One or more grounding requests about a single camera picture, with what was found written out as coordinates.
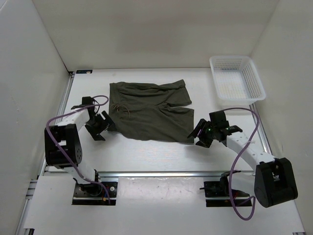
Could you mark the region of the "olive green shorts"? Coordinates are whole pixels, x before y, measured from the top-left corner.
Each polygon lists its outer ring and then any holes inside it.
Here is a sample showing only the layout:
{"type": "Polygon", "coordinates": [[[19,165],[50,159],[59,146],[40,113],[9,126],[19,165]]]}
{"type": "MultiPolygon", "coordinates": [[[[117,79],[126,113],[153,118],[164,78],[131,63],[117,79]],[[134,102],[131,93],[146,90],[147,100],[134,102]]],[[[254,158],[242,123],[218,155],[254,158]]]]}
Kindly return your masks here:
{"type": "Polygon", "coordinates": [[[140,141],[193,144],[194,110],[184,80],[168,84],[110,84],[108,130],[140,141]]]}

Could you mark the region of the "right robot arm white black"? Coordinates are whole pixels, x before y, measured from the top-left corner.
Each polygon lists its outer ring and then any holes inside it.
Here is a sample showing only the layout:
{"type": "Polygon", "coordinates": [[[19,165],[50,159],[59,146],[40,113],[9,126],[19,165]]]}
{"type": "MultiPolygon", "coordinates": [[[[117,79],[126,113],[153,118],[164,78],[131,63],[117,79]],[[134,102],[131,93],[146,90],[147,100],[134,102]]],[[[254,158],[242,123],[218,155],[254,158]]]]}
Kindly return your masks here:
{"type": "Polygon", "coordinates": [[[258,202],[265,208],[294,200],[298,190],[291,162],[286,158],[276,158],[256,146],[236,125],[229,125],[224,111],[209,114],[210,120],[201,119],[189,137],[198,138],[197,146],[209,148],[214,140],[233,150],[253,170],[251,178],[240,176],[238,170],[221,175],[218,186],[207,188],[214,197],[220,193],[230,196],[238,187],[252,191],[258,202]]]}

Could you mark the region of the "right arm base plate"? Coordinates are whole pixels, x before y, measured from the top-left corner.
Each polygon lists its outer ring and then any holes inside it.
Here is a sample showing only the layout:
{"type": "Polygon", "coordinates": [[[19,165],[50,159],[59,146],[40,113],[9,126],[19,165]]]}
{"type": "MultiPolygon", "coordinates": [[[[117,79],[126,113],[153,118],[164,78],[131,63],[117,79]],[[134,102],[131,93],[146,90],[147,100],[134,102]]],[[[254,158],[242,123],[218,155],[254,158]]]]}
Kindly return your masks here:
{"type": "MultiPolygon", "coordinates": [[[[207,208],[232,207],[229,195],[221,188],[219,181],[204,181],[204,186],[200,188],[200,190],[204,191],[207,208]]],[[[235,206],[252,206],[252,201],[247,200],[250,197],[249,194],[233,189],[232,195],[234,198],[235,206]]]]}

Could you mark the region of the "small blue label sticker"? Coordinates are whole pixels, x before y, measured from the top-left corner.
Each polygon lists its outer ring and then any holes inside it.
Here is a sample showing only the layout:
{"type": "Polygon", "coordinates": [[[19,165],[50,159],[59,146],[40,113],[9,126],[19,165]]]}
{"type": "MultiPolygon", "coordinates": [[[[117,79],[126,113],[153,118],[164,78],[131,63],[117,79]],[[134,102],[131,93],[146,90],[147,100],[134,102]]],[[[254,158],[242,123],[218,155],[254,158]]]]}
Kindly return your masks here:
{"type": "Polygon", "coordinates": [[[91,74],[93,70],[77,70],[76,74],[91,74]]]}

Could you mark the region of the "white plastic mesh basket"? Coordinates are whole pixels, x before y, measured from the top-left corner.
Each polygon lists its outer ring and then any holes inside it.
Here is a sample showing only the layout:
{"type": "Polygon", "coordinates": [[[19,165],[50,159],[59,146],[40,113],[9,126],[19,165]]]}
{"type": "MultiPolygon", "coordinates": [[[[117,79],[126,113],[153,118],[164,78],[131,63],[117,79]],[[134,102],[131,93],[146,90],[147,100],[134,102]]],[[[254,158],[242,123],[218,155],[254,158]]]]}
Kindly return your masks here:
{"type": "Polygon", "coordinates": [[[250,57],[212,56],[209,62],[217,96],[224,105],[250,105],[266,98],[250,57]]]}

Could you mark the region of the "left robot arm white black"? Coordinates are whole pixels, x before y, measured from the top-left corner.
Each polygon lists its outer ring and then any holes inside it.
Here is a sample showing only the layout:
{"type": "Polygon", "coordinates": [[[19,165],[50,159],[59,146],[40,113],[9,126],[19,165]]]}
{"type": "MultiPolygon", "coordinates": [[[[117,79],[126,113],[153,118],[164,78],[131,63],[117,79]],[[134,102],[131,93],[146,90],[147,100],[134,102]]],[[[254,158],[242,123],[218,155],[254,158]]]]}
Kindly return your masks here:
{"type": "Polygon", "coordinates": [[[102,132],[115,127],[106,111],[99,112],[108,101],[105,95],[85,96],[69,113],[48,120],[44,130],[46,164],[70,174],[92,196],[99,195],[105,186],[98,172],[83,160],[79,131],[84,127],[92,140],[105,140],[102,132]]]}

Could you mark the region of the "front aluminium rail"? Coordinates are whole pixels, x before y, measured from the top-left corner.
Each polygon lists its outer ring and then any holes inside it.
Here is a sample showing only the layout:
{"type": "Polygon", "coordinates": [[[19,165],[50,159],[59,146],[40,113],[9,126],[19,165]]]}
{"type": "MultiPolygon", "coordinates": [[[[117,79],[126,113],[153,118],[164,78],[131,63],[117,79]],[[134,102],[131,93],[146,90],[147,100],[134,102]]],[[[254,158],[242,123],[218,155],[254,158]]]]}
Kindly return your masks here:
{"type": "Polygon", "coordinates": [[[106,178],[118,177],[217,177],[220,176],[222,171],[100,171],[99,175],[106,178]]]}

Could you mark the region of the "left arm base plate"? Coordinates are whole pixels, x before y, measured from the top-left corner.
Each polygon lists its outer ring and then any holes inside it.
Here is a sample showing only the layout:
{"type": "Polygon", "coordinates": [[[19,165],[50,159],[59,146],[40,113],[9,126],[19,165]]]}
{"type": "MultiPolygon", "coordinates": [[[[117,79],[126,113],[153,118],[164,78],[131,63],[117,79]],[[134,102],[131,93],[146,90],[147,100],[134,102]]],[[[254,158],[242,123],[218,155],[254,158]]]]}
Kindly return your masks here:
{"type": "Polygon", "coordinates": [[[118,179],[102,179],[101,184],[78,184],[75,180],[72,205],[81,206],[115,206],[118,191],[118,179]]]}

